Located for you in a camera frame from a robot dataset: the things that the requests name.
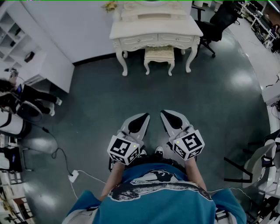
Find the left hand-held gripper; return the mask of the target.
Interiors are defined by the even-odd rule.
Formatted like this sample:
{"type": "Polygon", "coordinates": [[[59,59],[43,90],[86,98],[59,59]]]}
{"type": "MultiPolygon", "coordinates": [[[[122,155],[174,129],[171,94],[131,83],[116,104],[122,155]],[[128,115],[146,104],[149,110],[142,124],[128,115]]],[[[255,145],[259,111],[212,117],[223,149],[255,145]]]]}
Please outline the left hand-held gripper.
{"type": "Polygon", "coordinates": [[[149,113],[140,113],[124,121],[121,132],[113,135],[107,148],[110,158],[124,165],[129,165],[140,154],[150,122],[149,113]]]}

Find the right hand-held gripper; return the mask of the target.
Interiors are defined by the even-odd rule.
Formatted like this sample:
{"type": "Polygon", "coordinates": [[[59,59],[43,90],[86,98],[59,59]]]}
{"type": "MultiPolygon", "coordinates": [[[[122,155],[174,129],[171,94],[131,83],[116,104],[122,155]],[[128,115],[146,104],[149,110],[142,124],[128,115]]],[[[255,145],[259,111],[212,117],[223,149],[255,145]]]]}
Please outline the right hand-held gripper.
{"type": "MultiPolygon", "coordinates": [[[[185,130],[189,127],[193,128],[188,119],[176,111],[161,110],[160,116],[164,129],[170,137],[175,135],[176,131],[182,130],[184,125],[186,125],[185,130]]],[[[172,150],[185,161],[199,155],[205,146],[199,130],[182,131],[174,139],[170,138],[169,141],[172,143],[172,150]]]]}

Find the cream upholstered stool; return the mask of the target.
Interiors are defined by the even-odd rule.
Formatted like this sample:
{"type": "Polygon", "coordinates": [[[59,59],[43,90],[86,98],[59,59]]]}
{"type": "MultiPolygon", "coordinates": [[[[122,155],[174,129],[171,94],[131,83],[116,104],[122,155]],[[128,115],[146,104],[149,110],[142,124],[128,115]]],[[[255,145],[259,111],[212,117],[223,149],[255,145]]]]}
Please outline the cream upholstered stool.
{"type": "Polygon", "coordinates": [[[163,47],[146,47],[144,54],[144,67],[146,68],[146,75],[150,73],[149,62],[154,61],[158,63],[167,62],[170,67],[168,75],[172,76],[172,70],[175,66],[175,56],[173,46],[163,47]]]}

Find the white ornate dressing table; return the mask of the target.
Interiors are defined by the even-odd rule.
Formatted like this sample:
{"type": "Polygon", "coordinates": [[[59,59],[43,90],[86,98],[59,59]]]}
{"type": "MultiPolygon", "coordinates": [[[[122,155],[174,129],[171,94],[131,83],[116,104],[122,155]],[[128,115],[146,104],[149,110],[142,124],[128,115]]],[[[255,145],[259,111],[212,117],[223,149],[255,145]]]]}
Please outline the white ornate dressing table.
{"type": "Polygon", "coordinates": [[[185,70],[191,72],[190,64],[198,51],[202,31],[192,16],[183,20],[137,20],[133,22],[113,22],[109,38],[113,41],[116,57],[123,67],[123,76],[128,69],[125,62],[127,52],[144,47],[173,46],[183,52],[190,48],[185,70]]]}

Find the person's right forearm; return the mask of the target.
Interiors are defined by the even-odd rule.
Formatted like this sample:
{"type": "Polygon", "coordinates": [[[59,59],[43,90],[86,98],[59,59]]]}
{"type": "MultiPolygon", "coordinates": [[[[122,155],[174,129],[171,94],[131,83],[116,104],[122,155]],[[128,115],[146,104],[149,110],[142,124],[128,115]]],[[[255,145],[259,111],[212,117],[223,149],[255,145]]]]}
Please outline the person's right forearm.
{"type": "Polygon", "coordinates": [[[185,171],[186,171],[186,174],[187,174],[187,177],[188,177],[189,181],[197,184],[202,189],[207,191],[205,182],[204,182],[204,180],[201,176],[201,173],[200,173],[200,171],[197,167],[195,158],[190,158],[190,159],[186,160],[184,162],[184,164],[185,164],[185,171]]]}

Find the person's black trousers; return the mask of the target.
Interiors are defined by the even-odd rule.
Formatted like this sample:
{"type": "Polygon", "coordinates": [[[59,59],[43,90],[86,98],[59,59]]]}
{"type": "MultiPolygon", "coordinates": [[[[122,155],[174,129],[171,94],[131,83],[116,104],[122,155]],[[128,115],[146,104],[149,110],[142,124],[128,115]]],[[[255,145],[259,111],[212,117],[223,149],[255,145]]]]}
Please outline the person's black trousers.
{"type": "Polygon", "coordinates": [[[171,158],[164,158],[163,156],[152,154],[152,155],[144,155],[142,157],[135,158],[132,163],[125,166],[125,169],[132,168],[134,166],[138,165],[145,165],[145,164],[152,164],[152,163],[160,163],[160,164],[168,164],[171,165],[184,174],[186,174],[185,167],[183,167],[181,164],[179,164],[177,161],[171,159],[171,158]]]}

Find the person's teal printed shirt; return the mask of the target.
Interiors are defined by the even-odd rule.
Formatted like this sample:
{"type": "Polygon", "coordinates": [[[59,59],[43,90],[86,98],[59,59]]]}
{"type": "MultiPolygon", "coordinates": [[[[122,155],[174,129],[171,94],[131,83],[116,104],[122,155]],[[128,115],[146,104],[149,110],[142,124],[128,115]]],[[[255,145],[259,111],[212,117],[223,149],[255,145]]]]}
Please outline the person's teal printed shirt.
{"type": "Polygon", "coordinates": [[[121,183],[100,201],[84,191],[62,224],[246,224],[230,189],[213,195],[187,174],[160,163],[125,169],[121,183]]]}

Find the grey chair with black legs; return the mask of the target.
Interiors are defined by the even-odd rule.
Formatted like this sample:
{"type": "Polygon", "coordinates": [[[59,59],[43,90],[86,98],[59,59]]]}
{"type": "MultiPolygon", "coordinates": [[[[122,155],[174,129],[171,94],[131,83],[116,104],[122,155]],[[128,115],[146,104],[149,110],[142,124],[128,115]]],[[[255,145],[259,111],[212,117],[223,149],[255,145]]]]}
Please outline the grey chair with black legs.
{"type": "Polygon", "coordinates": [[[242,178],[236,179],[236,178],[224,178],[224,181],[226,182],[236,182],[241,183],[242,188],[247,188],[251,185],[253,185],[255,182],[260,179],[260,176],[262,174],[262,170],[266,168],[270,168],[273,166],[273,164],[266,165],[263,164],[263,158],[269,159],[270,162],[273,162],[273,157],[267,157],[266,154],[273,151],[273,149],[277,148],[277,143],[273,139],[269,139],[266,141],[264,146],[258,148],[255,152],[252,153],[252,156],[247,162],[240,166],[230,159],[224,157],[224,160],[240,170],[242,172],[242,178]]]}

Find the grey round chair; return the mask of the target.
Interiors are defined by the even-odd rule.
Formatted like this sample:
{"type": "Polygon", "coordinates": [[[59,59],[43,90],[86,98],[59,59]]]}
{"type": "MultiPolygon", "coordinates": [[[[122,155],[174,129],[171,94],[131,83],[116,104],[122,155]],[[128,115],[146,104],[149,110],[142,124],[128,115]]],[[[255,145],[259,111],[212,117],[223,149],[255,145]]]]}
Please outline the grey round chair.
{"type": "Polygon", "coordinates": [[[30,123],[37,123],[43,119],[39,108],[29,101],[19,103],[16,107],[16,114],[30,123]]]}

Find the white ornate mirror unit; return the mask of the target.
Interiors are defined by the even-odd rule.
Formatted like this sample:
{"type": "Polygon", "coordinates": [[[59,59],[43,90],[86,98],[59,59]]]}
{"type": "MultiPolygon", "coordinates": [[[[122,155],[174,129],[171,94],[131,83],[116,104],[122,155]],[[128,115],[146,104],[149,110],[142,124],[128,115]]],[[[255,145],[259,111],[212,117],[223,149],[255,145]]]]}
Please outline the white ornate mirror unit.
{"type": "Polygon", "coordinates": [[[120,19],[132,22],[140,19],[187,19],[192,3],[179,0],[129,0],[120,4],[120,19]]]}

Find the black office chair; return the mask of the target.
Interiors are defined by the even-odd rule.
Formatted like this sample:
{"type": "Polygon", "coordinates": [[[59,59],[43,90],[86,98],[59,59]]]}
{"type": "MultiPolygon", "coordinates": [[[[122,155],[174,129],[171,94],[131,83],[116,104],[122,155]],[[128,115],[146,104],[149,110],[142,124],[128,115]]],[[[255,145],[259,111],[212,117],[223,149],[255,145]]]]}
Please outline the black office chair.
{"type": "Polygon", "coordinates": [[[238,18],[237,6],[233,1],[224,1],[209,22],[201,21],[201,12],[205,11],[204,9],[196,6],[192,8],[197,10],[198,19],[196,24],[203,33],[203,36],[200,37],[198,48],[203,45],[212,52],[212,57],[214,58],[216,53],[210,48],[209,44],[220,41],[223,31],[235,23],[238,18]]]}

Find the yellow artificial flower bouquet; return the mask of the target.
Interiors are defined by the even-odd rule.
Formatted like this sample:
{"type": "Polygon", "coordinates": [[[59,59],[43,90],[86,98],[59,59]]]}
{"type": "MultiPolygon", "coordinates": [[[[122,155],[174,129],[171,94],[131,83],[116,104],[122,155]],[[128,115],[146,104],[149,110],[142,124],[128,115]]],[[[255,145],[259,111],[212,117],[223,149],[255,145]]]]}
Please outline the yellow artificial flower bouquet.
{"type": "Polygon", "coordinates": [[[118,1],[109,1],[102,5],[102,9],[104,9],[107,13],[114,11],[118,7],[118,1]]]}

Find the black tissue box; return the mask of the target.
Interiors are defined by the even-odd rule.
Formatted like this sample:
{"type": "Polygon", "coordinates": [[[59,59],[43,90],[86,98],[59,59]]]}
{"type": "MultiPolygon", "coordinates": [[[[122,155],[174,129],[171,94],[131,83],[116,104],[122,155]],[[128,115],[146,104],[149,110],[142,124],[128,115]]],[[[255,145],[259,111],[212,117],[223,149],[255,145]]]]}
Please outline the black tissue box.
{"type": "Polygon", "coordinates": [[[25,61],[26,63],[28,63],[28,62],[30,62],[30,61],[33,59],[34,56],[35,56],[35,53],[34,53],[33,51],[31,51],[30,53],[28,53],[28,54],[25,56],[24,61],[25,61]]]}

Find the cluttered workbench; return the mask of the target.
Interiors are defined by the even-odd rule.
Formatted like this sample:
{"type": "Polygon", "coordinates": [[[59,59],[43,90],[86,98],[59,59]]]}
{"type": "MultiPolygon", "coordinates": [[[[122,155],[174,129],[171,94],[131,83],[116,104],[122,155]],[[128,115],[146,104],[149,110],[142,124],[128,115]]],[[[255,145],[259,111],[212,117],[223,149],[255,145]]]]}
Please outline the cluttered workbench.
{"type": "Polygon", "coordinates": [[[258,40],[280,54],[280,0],[243,0],[239,6],[258,40]]]}

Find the white cubby shelf unit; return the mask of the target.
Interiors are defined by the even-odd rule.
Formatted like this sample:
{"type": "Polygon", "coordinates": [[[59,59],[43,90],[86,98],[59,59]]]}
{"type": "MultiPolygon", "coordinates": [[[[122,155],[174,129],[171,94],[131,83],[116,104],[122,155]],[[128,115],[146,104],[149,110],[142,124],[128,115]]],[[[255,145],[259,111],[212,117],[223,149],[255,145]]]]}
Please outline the white cubby shelf unit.
{"type": "Polygon", "coordinates": [[[8,12],[0,13],[0,61],[19,69],[25,56],[42,48],[24,31],[8,12]]]}

